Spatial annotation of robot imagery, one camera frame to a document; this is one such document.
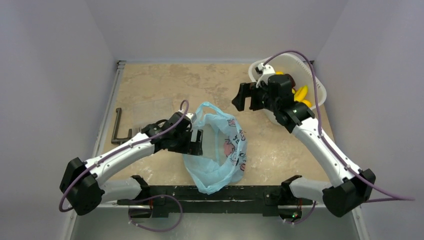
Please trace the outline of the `light blue plastic bag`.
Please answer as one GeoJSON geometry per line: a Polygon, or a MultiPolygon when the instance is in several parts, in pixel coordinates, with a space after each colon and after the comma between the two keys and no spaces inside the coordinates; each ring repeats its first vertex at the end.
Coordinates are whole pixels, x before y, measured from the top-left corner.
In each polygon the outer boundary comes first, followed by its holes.
{"type": "Polygon", "coordinates": [[[247,163],[248,140],[235,116],[205,101],[195,111],[194,130],[202,130],[202,155],[183,154],[198,191],[211,195],[239,182],[247,163]]]}

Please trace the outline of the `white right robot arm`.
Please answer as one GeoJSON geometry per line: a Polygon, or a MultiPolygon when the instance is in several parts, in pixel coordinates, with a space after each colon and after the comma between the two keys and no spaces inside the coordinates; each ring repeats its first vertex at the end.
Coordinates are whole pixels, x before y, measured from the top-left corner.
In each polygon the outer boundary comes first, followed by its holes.
{"type": "Polygon", "coordinates": [[[246,98],[250,98],[250,110],[271,111],[277,123],[300,140],[324,169],[329,182],[300,175],[283,181],[282,200],[288,204],[300,198],[320,202],[331,214],[341,218],[370,199],[372,187],[368,183],[374,184],[376,175],[371,169],[362,170],[328,139],[314,112],[294,99],[291,79],[289,74],[274,74],[267,83],[241,83],[231,102],[241,112],[246,98]]]}

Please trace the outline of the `yellow fake banana bunch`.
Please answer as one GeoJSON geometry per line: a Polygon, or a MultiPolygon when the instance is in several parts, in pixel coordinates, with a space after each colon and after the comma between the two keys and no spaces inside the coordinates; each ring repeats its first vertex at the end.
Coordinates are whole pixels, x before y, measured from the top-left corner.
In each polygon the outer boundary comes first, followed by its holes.
{"type": "Polygon", "coordinates": [[[292,93],[294,94],[294,100],[296,102],[302,102],[306,98],[308,90],[309,89],[307,85],[301,86],[298,90],[293,88],[292,93]]]}

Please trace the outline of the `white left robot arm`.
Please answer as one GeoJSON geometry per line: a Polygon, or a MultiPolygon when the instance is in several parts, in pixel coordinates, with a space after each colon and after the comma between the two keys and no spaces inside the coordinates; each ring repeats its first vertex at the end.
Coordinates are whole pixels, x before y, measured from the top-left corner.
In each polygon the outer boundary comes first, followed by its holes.
{"type": "Polygon", "coordinates": [[[169,119],[146,125],[135,136],[102,155],[82,161],[78,157],[70,160],[64,171],[59,189],[63,196],[60,212],[68,201],[68,211],[74,210],[83,216],[98,205],[120,200],[134,201],[138,205],[149,199],[149,186],[141,176],[134,175],[125,180],[111,177],[134,162],[149,157],[161,150],[201,156],[203,131],[195,130],[195,113],[179,110],[169,119]]]}

